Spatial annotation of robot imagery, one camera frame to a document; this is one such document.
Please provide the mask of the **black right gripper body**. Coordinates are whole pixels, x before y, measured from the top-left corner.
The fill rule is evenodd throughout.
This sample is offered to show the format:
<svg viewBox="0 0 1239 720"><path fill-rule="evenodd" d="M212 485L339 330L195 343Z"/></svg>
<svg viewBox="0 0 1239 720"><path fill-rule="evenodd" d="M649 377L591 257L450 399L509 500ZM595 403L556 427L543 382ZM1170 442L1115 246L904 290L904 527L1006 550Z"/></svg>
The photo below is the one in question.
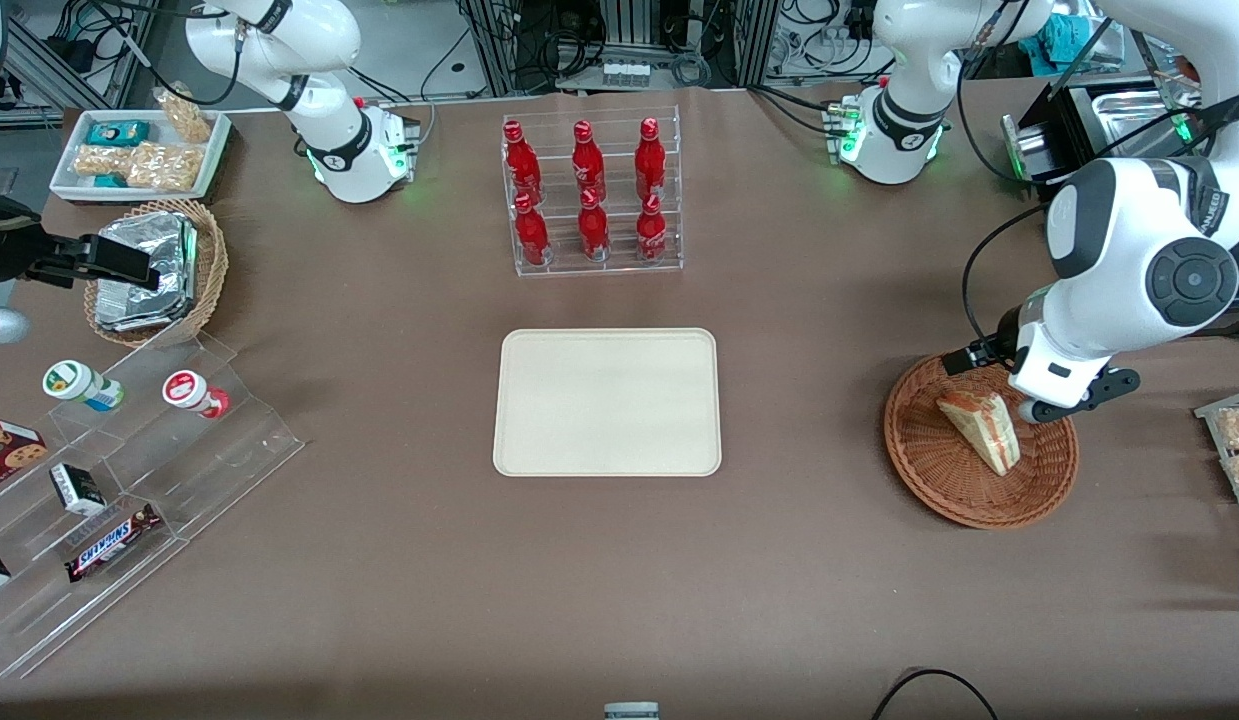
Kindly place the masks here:
<svg viewBox="0 0 1239 720"><path fill-rule="evenodd" d="M0 195L0 283L38 281L69 290L87 275L78 240L47 232L33 209Z"/></svg>

